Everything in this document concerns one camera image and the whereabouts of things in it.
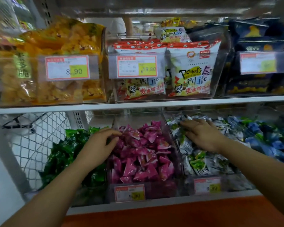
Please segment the red logo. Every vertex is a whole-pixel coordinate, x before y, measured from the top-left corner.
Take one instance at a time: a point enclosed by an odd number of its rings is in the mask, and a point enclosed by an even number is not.
[[[188,58],[193,58],[194,56],[195,56],[195,52],[194,51],[187,53],[187,57]]]
[[[210,50],[200,51],[200,59],[209,58],[209,57],[210,57]]]

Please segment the left hand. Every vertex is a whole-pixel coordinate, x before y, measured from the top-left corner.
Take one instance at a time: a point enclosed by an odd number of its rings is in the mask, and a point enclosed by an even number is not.
[[[102,164],[110,155],[119,140],[119,137],[115,137],[108,145],[106,145],[106,140],[111,135],[120,136],[122,133],[110,128],[103,128],[93,134],[78,154],[75,162],[86,168],[88,172]]]

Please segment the yellow price sticker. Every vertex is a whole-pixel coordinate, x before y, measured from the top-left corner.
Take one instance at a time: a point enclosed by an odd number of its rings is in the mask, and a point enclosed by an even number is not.
[[[131,193],[131,198],[134,201],[145,200],[145,198],[144,198],[144,191],[132,192]]]
[[[209,185],[209,193],[219,193],[221,192],[221,186],[219,183]]]
[[[156,63],[139,63],[139,76],[157,76]]]
[[[262,72],[276,72],[276,60],[266,60],[261,62]]]
[[[86,64],[70,65],[71,78],[86,78],[88,77],[88,70]]]

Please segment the hand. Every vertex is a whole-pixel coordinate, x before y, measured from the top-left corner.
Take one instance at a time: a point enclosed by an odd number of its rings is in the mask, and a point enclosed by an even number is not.
[[[205,151],[221,153],[227,137],[220,133],[213,122],[197,119],[186,120],[180,124],[188,130],[186,136],[197,146]]]
[[[88,172],[102,164],[119,140],[119,137],[115,137],[106,145],[106,140],[111,135],[120,136],[122,133],[110,128],[103,128],[93,134],[78,154],[75,162],[86,168]]]

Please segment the white shelf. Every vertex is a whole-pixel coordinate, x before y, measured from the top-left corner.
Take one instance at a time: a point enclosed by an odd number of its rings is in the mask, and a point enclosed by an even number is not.
[[[116,110],[132,108],[160,108],[160,107],[184,107],[215,104],[234,103],[259,103],[259,102],[281,102],[284,96],[260,96],[260,97],[238,97],[238,98],[217,98],[217,99],[194,99],[179,101],[153,101],[153,102],[130,102],[114,104],[69,104],[38,107],[11,107],[0,108],[0,114],[22,114],[39,112],[60,112],[60,111],[88,111],[88,110]]]
[[[76,214],[85,214],[93,212],[107,212],[107,211],[116,211],[116,210],[131,210],[139,209],[146,207],[154,206],[167,206],[167,205],[176,205],[182,203],[190,202],[202,202],[202,201],[211,201],[227,198],[238,198],[238,197],[250,197],[250,196],[259,196],[262,195],[258,190],[245,190],[239,192],[223,192],[217,194],[208,194],[208,195],[192,195],[184,197],[175,197],[175,198],[162,198],[154,200],[146,200],[143,202],[124,202],[124,203],[110,203],[103,205],[95,206],[83,206],[70,208],[67,212],[67,215],[76,215]]]

